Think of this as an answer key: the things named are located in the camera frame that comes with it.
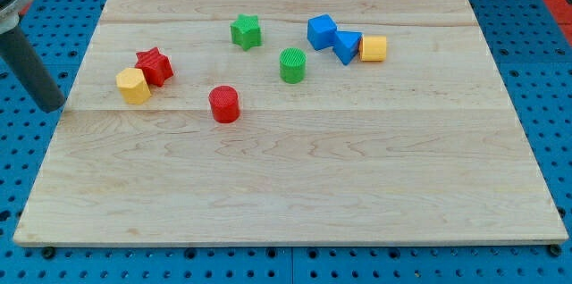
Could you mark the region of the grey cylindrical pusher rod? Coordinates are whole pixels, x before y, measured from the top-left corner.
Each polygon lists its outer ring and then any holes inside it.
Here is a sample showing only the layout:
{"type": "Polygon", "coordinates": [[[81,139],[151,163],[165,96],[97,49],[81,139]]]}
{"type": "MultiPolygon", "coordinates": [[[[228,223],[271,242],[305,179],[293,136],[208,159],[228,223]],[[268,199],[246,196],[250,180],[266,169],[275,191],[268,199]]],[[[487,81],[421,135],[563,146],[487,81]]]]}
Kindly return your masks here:
{"type": "Polygon", "coordinates": [[[63,92],[19,25],[1,35],[1,57],[40,110],[50,113],[64,104],[63,92]]]}

